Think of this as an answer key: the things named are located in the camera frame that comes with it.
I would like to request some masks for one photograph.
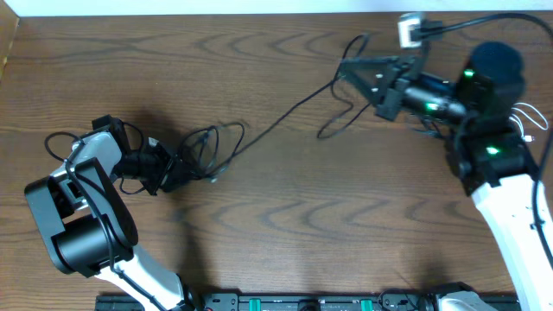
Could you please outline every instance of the green light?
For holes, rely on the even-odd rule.
[[[426,103],[426,109],[430,111],[437,111],[439,107],[436,103]]]
[[[486,151],[487,151],[487,153],[488,153],[489,155],[491,155],[491,156],[495,156],[495,155],[497,155],[499,152],[501,152],[501,150],[499,150],[499,149],[497,149],[497,148],[495,148],[495,147],[487,147],[487,148],[486,148]]]
[[[473,69],[467,69],[467,70],[465,70],[464,74],[465,74],[465,77],[472,78],[474,76],[474,70]]]

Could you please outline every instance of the white cable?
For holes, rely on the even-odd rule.
[[[545,126],[542,126],[541,124],[536,122],[536,120],[534,120],[532,117],[530,117],[526,112],[522,111],[521,109],[512,107],[512,109],[514,111],[518,111],[518,112],[522,113],[525,117],[528,118],[528,120],[530,120],[532,123],[534,123],[541,130],[547,130],[550,127],[549,123],[547,122],[547,119],[543,116],[542,112],[540,112],[538,109],[536,109],[536,107],[534,107],[533,105],[526,104],[526,103],[516,103],[515,105],[523,105],[523,106],[526,106],[526,107],[530,107],[535,113],[537,113],[538,116],[540,116],[541,119],[545,122]]]
[[[509,120],[513,121],[514,123],[516,123],[518,125],[518,128],[520,129],[520,136],[522,138],[524,138],[524,126],[522,125],[522,121],[520,121],[520,117],[518,117],[515,114],[512,114],[509,117]]]

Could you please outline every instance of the white wall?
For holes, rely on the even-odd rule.
[[[5,0],[5,2],[21,17],[553,10],[553,0]]]

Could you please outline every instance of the wooden tabletop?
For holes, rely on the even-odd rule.
[[[553,13],[538,15],[553,22]],[[244,120],[249,141],[326,84],[355,35],[372,35],[368,54],[399,53],[398,16],[22,19],[0,88],[0,309],[90,310],[96,295],[118,292],[63,275],[48,258],[23,196],[28,183],[60,165],[44,150],[48,133],[82,134],[91,120],[112,114],[168,143],[195,128]],[[429,15],[446,24],[476,16]],[[523,54],[524,100],[551,116],[550,43],[527,22],[448,34],[434,44],[427,71],[455,80],[486,40]],[[215,183],[124,196],[142,245],[200,290],[366,293],[463,281],[479,291],[512,291],[442,142],[409,130],[403,115],[389,123],[372,108],[340,136],[317,140],[342,108],[324,92]],[[537,155],[543,135],[530,132],[538,135],[531,145]],[[223,144],[228,149],[236,138],[229,133]],[[68,155],[69,142],[56,139],[54,150]]]

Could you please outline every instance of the black and white robotic arm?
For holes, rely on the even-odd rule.
[[[458,81],[449,83],[423,72],[429,41],[447,29],[419,14],[402,16],[401,45],[420,48],[420,55],[363,58],[358,53],[340,63],[335,79],[357,88],[378,117],[394,121],[400,111],[408,111],[450,128],[444,137],[448,165],[489,224],[520,307],[553,310],[553,222],[539,167],[509,122],[512,105],[524,92],[522,58],[503,43],[484,43],[473,51]],[[134,221],[112,185],[117,178],[138,179],[155,195],[159,189],[175,190],[197,174],[155,139],[132,150],[119,119],[101,117],[92,128],[80,137],[54,133],[72,136],[73,152],[65,160],[55,155],[63,161],[61,167],[25,189],[54,265],[67,274],[112,282],[146,310],[202,311],[199,296],[140,246]],[[63,221],[87,207],[90,215]],[[492,309],[469,290],[436,294],[433,304],[438,310]]]

